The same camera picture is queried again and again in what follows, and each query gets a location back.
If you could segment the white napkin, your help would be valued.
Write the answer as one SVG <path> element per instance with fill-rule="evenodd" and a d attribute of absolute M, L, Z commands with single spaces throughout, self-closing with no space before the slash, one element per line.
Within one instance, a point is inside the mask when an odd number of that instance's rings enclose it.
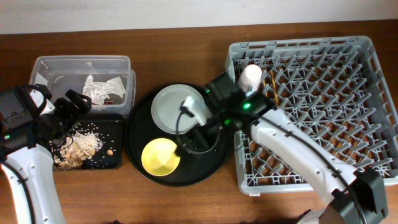
<path fill-rule="evenodd" d="M 103 105 L 105 100 L 110 99 L 110 94 L 123 98 L 126 89 L 120 77 L 112 78 L 106 82 L 95 82 L 92 75 L 88 75 L 83 87 L 83 94 L 91 98 L 96 105 Z"/>

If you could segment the gold snack wrapper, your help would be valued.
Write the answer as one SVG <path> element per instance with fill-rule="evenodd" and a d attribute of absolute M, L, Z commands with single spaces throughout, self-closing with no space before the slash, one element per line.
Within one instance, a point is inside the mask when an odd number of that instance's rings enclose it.
<path fill-rule="evenodd" d="M 113 104 L 114 104 L 114 101 L 113 101 L 113 100 L 106 100 L 106 101 L 104 101 L 103 104 L 104 104 L 104 105 L 113 105 Z"/>

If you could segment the pink cup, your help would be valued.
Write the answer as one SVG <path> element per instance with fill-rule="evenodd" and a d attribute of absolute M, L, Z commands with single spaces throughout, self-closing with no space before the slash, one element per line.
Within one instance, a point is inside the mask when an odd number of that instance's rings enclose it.
<path fill-rule="evenodd" d="M 243 92 L 257 91 L 262 81 L 262 70 L 258 65 L 246 66 L 239 77 L 238 86 Z"/>

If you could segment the grey plate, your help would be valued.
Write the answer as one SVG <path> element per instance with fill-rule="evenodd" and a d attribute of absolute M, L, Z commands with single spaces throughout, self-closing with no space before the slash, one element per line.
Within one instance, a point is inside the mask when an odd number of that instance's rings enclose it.
<path fill-rule="evenodd" d="M 151 115 L 155 124 L 166 133 L 175 134 L 180 106 L 187 96 L 204 103 L 202 95 L 193 87 L 184 84 L 169 85 L 154 97 Z"/>

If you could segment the yellow bowl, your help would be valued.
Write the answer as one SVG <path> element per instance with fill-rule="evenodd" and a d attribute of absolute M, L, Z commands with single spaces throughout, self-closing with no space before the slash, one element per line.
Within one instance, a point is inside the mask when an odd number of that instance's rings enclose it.
<path fill-rule="evenodd" d="M 176 155 L 177 145 L 170 139 L 157 138 L 149 142 L 141 154 L 141 163 L 150 175 L 162 177 L 171 174 L 181 158 Z"/>

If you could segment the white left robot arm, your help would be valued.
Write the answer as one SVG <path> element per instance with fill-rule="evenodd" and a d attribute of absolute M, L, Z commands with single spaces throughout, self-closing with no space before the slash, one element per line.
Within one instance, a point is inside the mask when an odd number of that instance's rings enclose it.
<path fill-rule="evenodd" d="M 12 190 L 19 223 L 65 223 L 53 179 L 48 146 L 91 110 L 91 99 L 74 90 L 54 103 L 46 85 L 21 85 L 1 92 L 1 170 Z"/>

